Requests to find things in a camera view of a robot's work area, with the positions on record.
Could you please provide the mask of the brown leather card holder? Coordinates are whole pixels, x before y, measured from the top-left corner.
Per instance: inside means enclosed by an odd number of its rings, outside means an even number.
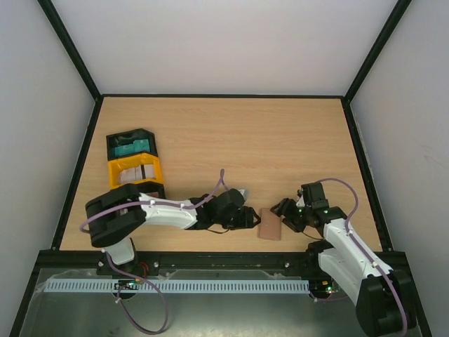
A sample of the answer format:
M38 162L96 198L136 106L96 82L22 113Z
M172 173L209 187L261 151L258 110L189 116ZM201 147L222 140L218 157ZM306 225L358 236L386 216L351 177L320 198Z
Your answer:
M281 240L281 219L269 209L260 209L260 224L257 236L271 241Z

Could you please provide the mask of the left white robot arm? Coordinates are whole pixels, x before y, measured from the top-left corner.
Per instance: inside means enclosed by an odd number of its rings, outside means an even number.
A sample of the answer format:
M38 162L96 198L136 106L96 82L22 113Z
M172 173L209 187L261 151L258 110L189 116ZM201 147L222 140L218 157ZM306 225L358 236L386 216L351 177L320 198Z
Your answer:
M252 229L261 223L254 208L246 206L246 191L227 189L182 201L159 199L125 184L86 206L86 222L80 231L90 235L91 245L102 249L115 266L136 261L131 234L143 225L176 227L181 230Z

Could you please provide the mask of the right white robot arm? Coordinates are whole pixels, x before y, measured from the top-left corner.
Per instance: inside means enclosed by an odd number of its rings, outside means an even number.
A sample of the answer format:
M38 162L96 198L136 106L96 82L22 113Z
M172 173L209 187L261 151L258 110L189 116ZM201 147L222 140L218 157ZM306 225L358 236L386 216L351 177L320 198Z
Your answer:
M356 233L351 213L331 206L322 182L308 183L297 200L285 198L271 212L294 232L312 227L321 240L309 244L308 271L328 274L346 293L367 336L398 333L405 336L416 326L413 282L377 256Z

